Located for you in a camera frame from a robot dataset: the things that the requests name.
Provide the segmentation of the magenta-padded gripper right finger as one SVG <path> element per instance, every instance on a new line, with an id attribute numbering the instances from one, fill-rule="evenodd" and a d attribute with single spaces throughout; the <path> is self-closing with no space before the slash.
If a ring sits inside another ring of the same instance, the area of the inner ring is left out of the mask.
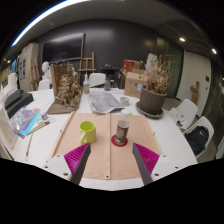
<path id="1" fill-rule="evenodd" d="M 144 185 L 152 183 L 180 169 L 180 166 L 167 155 L 159 155 L 137 143 L 133 144 L 132 153 L 135 157 Z"/>

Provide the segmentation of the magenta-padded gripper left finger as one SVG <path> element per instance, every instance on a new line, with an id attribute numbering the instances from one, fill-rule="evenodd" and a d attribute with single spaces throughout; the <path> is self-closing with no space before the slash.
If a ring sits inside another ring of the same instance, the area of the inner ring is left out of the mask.
<path id="1" fill-rule="evenodd" d="M 81 145 L 65 155 L 56 154 L 43 165 L 43 169 L 78 185 L 90 153 L 89 143 Z"/>

